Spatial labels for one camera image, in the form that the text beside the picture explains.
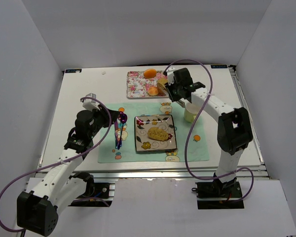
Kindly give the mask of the herb bread slice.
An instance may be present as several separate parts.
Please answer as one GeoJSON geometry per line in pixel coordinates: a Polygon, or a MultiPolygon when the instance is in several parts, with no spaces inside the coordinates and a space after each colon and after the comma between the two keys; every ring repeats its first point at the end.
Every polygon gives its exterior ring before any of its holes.
{"type": "Polygon", "coordinates": [[[152,127],[148,130],[148,137],[156,141],[167,141],[169,135],[163,129],[159,129],[158,127],[152,127]]]}
{"type": "Polygon", "coordinates": [[[165,84],[168,82],[167,78],[159,78],[157,81],[157,89],[159,94],[167,95],[165,84]]]}

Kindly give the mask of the iridescent table knife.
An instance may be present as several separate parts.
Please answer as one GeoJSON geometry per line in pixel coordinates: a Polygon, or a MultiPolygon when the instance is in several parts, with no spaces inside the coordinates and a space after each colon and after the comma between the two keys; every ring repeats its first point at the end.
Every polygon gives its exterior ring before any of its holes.
{"type": "Polygon", "coordinates": [[[118,135],[118,120],[114,122],[114,138],[115,138],[115,148],[119,149],[119,135],[118,135]]]}

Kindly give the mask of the corner table label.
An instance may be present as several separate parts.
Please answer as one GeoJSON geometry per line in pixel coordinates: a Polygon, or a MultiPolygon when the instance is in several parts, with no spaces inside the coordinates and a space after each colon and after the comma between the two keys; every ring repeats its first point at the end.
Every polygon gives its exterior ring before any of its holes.
{"type": "Polygon", "coordinates": [[[70,73],[81,73],[82,69],[66,69],[65,73],[70,74],[70,73]]]}
{"type": "Polygon", "coordinates": [[[211,65],[212,69],[227,69],[228,66],[226,64],[215,64],[215,65],[211,65]]]}

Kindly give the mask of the orange round bun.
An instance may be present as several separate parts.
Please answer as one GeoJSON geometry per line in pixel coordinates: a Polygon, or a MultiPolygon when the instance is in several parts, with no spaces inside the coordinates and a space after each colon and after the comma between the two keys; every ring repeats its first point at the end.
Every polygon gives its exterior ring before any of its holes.
{"type": "Polygon", "coordinates": [[[156,76],[156,74],[157,74],[157,70],[155,70],[155,69],[147,69],[143,73],[144,78],[146,78],[146,79],[154,78],[156,76]]]}

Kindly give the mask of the square floral ceramic plate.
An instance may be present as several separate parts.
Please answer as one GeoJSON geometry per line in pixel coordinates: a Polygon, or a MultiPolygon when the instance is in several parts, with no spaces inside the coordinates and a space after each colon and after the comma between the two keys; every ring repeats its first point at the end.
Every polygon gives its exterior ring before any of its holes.
{"type": "Polygon", "coordinates": [[[136,116],[134,118],[135,149],[137,153],[159,153],[178,148],[172,115],[136,116]],[[148,137],[152,127],[163,129],[169,135],[167,141],[156,141],[148,137]]]}

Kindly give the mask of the left corner table label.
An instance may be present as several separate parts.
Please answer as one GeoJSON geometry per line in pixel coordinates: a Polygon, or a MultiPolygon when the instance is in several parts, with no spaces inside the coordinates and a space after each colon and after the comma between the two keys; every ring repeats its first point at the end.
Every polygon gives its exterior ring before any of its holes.
{"type": "Polygon", "coordinates": [[[66,69],[65,73],[70,74],[70,73],[81,73],[82,69],[66,69]]]}

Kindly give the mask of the light green mug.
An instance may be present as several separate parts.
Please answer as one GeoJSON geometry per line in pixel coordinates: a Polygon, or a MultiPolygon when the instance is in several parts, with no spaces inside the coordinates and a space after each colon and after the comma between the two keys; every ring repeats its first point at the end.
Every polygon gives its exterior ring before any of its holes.
{"type": "Polygon", "coordinates": [[[200,110],[200,107],[188,102],[185,105],[184,119],[189,123],[193,123],[199,110],[200,110]]]}

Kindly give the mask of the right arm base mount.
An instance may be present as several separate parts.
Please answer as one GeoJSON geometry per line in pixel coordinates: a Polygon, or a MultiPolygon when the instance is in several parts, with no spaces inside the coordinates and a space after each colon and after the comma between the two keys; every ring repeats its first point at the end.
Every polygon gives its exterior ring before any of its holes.
{"type": "Polygon", "coordinates": [[[198,182],[191,191],[196,194],[199,210],[244,209],[242,190],[237,178],[225,183],[219,179],[198,182]]]}

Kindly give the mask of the purple spoon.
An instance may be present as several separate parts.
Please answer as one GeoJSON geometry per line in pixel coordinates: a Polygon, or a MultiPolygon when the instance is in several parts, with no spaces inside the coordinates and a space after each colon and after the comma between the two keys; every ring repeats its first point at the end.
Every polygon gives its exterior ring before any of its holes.
{"type": "Polygon", "coordinates": [[[121,120],[124,117],[127,117],[127,115],[124,112],[120,112],[119,120],[121,120]]]}
{"type": "Polygon", "coordinates": [[[122,133],[123,133],[123,128],[124,128],[124,125],[126,124],[127,122],[127,117],[124,117],[120,120],[120,123],[121,123],[121,130],[120,130],[120,136],[119,136],[119,142],[118,142],[118,146],[117,146],[117,149],[119,150],[122,146],[122,133]]]}

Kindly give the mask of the right corner table label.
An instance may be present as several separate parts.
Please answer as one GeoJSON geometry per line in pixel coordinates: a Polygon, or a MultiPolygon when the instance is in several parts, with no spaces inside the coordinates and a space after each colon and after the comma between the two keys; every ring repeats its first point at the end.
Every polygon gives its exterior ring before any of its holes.
{"type": "Polygon", "coordinates": [[[215,65],[211,65],[212,69],[227,69],[228,66],[226,64],[215,64],[215,65]]]}

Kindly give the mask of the purple spoon upper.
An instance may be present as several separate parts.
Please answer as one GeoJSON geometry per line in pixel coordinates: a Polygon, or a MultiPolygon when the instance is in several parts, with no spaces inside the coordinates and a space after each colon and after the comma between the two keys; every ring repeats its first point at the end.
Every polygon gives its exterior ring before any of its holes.
{"type": "Polygon", "coordinates": [[[127,115],[124,112],[120,112],[119,120],[121,120],[124,117],[127,117],[127,115]]]}

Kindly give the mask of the small round bun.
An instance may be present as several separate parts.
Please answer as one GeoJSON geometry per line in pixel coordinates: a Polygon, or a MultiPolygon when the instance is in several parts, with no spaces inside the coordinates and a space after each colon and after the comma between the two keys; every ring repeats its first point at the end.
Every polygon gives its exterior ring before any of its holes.
{"type": "Polygon", "coordinates": [[[148,88],[147,93],[149,96],[157,96],[159,94],[159,90],[156,86],[151,86],[148,88]]]}

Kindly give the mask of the floral rectangular tray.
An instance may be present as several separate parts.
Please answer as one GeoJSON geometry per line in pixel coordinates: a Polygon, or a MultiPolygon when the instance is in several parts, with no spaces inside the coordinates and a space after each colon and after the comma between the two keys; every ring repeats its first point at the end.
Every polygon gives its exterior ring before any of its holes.
{"type": "Polygon", "coordinates": [[[157,87],[159,78],[167,78],[163,71],[157,71],[154,78],[146,79],[143,75],[144,71],[129,71],[126,77],[126,97],[128,99],[152,99],[152,98],[168,98],[167,95],[158,94],[157,96],[149,96],[147,90],[151,86],[157,87]]]}

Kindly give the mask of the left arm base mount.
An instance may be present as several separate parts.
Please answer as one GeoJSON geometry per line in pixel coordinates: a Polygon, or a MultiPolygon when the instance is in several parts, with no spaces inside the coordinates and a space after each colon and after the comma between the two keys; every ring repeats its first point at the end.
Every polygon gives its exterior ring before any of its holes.
{"type": "Polygon", "coordinates": [[[74,207],[110,207],[112,201],[110,198],[110,183],[96,183],[94,176],[87,172],[78,172],[71,175],[66,182],[82,181],[82,186],[85,185],[85,192],[79,195],[70,206],[74,207]]]}

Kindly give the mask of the purple spoon lower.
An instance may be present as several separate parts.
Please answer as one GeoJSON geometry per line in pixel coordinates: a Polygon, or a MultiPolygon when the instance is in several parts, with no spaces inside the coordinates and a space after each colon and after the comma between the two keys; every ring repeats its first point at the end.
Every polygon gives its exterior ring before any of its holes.
{"type": "Polygon", "coordinates": [[[122,133],[123,133],[123,128],[124,128],[124,125],[126,124],[127,122],[127,117],[124,117],[120,120],[120,123],[121,123],[121,130],[120,130],[120,136],[119,136],[119,142],[118,142],[118,146],[117,146],[117,149],[119,150],[122,146],[122,133]]]}

